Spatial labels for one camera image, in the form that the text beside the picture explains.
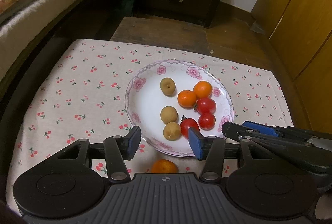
plate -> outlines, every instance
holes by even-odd
[[[171,78],[176,85],[173,95],[166,96],[160,89],[163,78]],[[224,122],[234,121],[232,100],[222,83],[207,70],[188,62],[167,60],[159,61],[142,68],[129,82],[125,107],[128,118],[133,126],[141,128],[142,137],[160,152],[179,157],[193,157],[188,140],[181,137],[176,141],[167,140],[163,136],[165,124],[160,118],[160,112],[165,106],[174,107],[179,115],[198,121],[199,114],[193,109],[182,108],[177,101],[177,95],[182,90],[193,90],[196,83],[204,80],[212,85],[211,98],[216,103],[214,113],[216,123],[211,130],[200,130],[205,137],[213,135],[223,137],[221,126]]]

crosshair logo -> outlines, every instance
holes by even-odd
[[[162,180],[163,180],[164,182],[168,182],[168,181],[170,180],[170,178],[167,177],[167,176],[165,176],[165,177],[162,178]]]

ribbed gray surface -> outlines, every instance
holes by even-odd
[[[113,185],[104,199],[80,216],[38,220],[30,224],[261,224],[278,223],[248,216],[235,208],[216,185],[193,174],[137,174],[127,184]],[[305,217],[283,224],[309,224]]]

pink flower design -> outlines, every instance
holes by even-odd
[[[144,83],[146,82],[146,78],[135,78],[134,80],[134,89],[136,90],[136,92],[138,92],[144,85]]]
[[[141,120],[139,119],[138,114],[136,112],[132,113],[132,117],[135,119],[137,123],[141,123]]]
[[[197,68],[197,67],[192,67],[192,66],[189,66],[187,68],[187,71],[186,73],[190,76],[192,76],[193,78],[197,78],[199,80],[202,79],[201,75],[200,75],[200,70]]]
[[[212,90],[212,93],[215,97],[218,97],[221,95],[221,91],[218,87],[214,87],[213,90]]]
[[[159,66],[158,68],[157,68],[157,74],[158,75],[162,75],[162,74],[165,74],[166,73],[166,67],[165,66]]]
[[[230,122],[230,121],[231,121],[231,120],[230,120],[230,116],[229,116],[229,115],[223,116],[223,117],[221,118],[220,123],[219,123],[218,132],[221,132],[221,127],[222,127],[222,125],[223,125],[225,122]]]

screw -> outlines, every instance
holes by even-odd
[[[213,171],[207,171],[205,173],[202,174],[202,177],[205,179],[205,180],[216,180],[219,178],[219,175],[216,174],[215,172]]]
[[[111,174],[113,180],[121,181],[127,178],[127,174],[124,172],[118,171]]]

